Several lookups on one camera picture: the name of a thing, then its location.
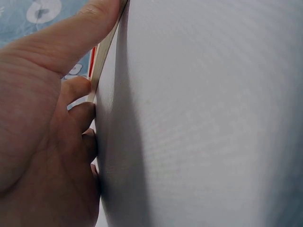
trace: patterned bedsheet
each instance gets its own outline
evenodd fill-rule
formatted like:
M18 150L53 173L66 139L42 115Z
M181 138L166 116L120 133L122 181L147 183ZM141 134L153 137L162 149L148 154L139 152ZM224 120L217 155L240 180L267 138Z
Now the patterned bedsheet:
M0 0L0 48L74 15L87 0ZM64 79L87 76L89 54Z

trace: skin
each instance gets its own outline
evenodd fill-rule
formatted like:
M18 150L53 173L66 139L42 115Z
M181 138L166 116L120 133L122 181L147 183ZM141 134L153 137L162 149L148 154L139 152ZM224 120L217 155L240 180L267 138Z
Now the skin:
M95 225L95 107L67 111L90 83L61 78L106 37L118 10L119 0L91 0L77 15L0 50L0 226Z

